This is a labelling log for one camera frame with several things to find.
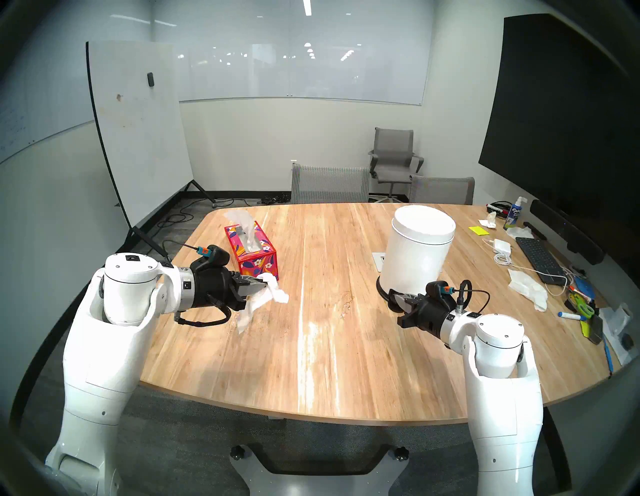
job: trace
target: colorful tissue box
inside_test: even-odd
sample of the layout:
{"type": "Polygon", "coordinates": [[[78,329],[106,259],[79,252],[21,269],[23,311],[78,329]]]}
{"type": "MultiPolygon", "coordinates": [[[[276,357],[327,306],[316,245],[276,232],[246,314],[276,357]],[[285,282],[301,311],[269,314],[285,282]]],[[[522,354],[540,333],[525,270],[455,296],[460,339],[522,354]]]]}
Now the colorful tissue box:
{"type": "Polygon", "coordinates": [[[225,227],[225,233],[231,245],[231,251],[236,258],[240,274],[243,276],[257,276],[258,274],[268,272],[278,279],[276,249],[260,225],[256,222],[253,226],[255,237],[262,247],[262,250],[259,252],[247,252],[245,250],[242,240],[240,240],[240,236],[238,236],[236,232],[236,229],[239,227],[240,224],[227,226],[225,227]]]}

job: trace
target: office chair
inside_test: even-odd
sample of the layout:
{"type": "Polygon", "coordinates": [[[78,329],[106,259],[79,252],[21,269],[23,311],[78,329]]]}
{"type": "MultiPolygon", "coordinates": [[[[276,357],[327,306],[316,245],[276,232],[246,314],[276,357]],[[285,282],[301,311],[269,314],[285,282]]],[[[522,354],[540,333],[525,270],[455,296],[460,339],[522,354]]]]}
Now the office chair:
{"type": "Polygon", "coordinates": [[[424,177],[412,174],[409,202],[471,205],[475,188],[476,180],[473,177],[424,177]]]}
{"type": "Polygon", "coordinates": [[[391,183],[389,193],[376,203],[399,201],[393,196],[394,184],[409,184],[411,182],[410,170],[413,157],[418,159],[418,168],[413,173],[420,172],[424,158],[413,153],[413,129],[401,131],[399,129],[376,128],[376,137],[373,141],[373,150],[369,152],[371,163],[369,173],[378,180],[378,184],[391,183]]]}
{"type": "Polygon", "coordinates": [[[292,204],[367,203],[369,171],[355,167],[293,164],[292,204]]]}

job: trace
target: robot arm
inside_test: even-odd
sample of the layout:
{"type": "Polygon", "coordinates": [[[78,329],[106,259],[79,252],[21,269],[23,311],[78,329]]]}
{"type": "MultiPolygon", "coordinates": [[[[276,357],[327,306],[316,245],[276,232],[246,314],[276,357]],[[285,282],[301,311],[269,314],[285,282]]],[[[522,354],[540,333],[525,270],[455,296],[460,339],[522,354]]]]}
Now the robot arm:
{"type": "Polygon", "coordinates": [[[512,317],[467,312],[445,281],[426,295],[389,292],[416,326],[462,355],[469,431],[478,458],[478,495],[532,495],[533,456],[542,427],[542,394],[531,342],[512,317]],[[510,378],[517,368],[517,377],[510,378]]]}
{"type": "Polygon", "coordinates": [[[224,266],[229,255],[221,248],[210,245],[206,252],[188,268],[117,253],[93,275],[67,338],[65,410],[60,437],[46,460],[89,495],[118,493],[118,423],[140,380],[160,315],[175,313],[180,324],[218,325],[266,286],[229,271],[224,266]],[[204,323],[181,317],[189,308],[210,306],[225,317],[204,323]]]}

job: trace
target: black monitor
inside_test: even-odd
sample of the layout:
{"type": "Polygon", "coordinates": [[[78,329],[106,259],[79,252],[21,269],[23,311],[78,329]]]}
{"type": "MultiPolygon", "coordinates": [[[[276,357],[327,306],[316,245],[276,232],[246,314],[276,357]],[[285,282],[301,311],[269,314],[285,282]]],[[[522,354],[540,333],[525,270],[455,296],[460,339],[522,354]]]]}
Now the black monitor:
{"type": "MultiPolygon", "coordinates": [[[[555,17],[507,17],[479,162],[539,198],[640,285],[637,91],[555,17]]],[[[581,252],[579,238],[570,248],[581,252]]]]}

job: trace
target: trash can lid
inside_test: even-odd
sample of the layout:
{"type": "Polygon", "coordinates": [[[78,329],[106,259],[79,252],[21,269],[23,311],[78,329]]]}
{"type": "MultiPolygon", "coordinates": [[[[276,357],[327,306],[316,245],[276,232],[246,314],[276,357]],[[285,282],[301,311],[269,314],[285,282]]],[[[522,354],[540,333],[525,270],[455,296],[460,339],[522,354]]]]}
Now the trash can lid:
{"type": "Polygon", "coordinates": [[[391,224],[401,236],[424,244],[448,243],[456,232],[456,222],[451,217],[425,205],[400,207],[391,224]]]}

